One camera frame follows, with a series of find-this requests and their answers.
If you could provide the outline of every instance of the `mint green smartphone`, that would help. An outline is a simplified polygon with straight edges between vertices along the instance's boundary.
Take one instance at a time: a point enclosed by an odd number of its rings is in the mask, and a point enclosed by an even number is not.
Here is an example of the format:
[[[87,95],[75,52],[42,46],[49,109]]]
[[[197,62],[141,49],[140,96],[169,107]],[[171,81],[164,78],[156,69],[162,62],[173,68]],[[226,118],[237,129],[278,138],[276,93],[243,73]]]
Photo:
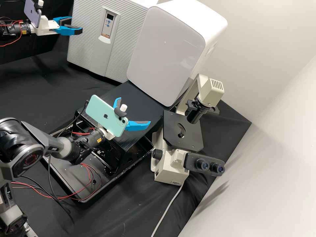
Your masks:
[[[126,117],[120,118],[112,106],[96,95],[91,96],[86,113],[116,137],[122,135],[128,124]]]

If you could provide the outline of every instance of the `control panel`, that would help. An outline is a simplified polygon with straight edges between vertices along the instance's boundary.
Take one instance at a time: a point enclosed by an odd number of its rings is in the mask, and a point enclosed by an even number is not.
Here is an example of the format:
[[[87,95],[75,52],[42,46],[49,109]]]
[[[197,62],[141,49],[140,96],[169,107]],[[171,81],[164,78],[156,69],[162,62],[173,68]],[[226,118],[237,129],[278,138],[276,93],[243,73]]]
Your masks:
[[[115,14],[107,12],[103,24],[103,29],[101,32],[101,35],[105,38],[110,39],[111,38],[111,32],[113,28],[113,23],[115,19]]]

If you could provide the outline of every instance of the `smartphone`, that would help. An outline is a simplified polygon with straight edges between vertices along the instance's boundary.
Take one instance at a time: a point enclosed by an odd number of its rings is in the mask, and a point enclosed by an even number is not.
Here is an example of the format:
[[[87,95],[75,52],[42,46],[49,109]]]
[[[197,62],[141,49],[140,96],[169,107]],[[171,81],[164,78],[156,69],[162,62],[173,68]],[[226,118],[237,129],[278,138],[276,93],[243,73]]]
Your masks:
[[[86,113],[116,137],[122,135],[128,124],[126,117],[119,117],[111,105],[96,95],[91,96]]]
[[[25,0],[24,13],[36,28],[40,26],[41,9],[36,10],[32,0]]]

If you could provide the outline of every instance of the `small white knob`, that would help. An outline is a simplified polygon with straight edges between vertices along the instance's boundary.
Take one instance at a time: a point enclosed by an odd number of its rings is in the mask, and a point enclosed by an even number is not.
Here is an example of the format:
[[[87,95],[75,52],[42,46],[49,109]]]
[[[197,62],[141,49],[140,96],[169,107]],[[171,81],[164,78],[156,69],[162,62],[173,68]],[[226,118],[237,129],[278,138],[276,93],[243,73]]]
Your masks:
[[[120,107],[120,111],[125,112],[127,110],[127,105],[126,104],[122,104]]]
[[[43,1],[43,0],[39,0],[38,5],[39,5],[40,7],[44,6],[44,1]]]

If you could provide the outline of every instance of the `white enclosure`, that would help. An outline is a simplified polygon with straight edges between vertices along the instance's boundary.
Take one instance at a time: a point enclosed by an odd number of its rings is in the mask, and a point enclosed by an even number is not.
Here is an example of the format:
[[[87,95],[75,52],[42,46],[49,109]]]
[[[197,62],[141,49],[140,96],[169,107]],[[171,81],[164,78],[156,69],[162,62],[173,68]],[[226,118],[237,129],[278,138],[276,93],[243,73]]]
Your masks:
[[[67,60],[101,76],[125,82],[146,12],[157,0],[75,0]]]

